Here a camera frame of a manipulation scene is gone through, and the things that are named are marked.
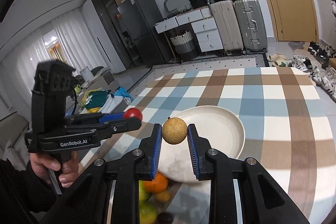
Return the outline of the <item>person's left hand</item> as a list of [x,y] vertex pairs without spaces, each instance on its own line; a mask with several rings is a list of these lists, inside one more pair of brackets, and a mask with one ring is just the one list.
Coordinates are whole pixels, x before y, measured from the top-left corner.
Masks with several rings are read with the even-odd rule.
[[61,171],[62,174],[59,176],[59,181],[63,188],[69,188],[79,176],[79,156],[77,151],[72,151],[70,159],[63,164],[60,164],[50,155],[31,153],[30,163],[34,173],[48,184],[51,184],[48,170]]

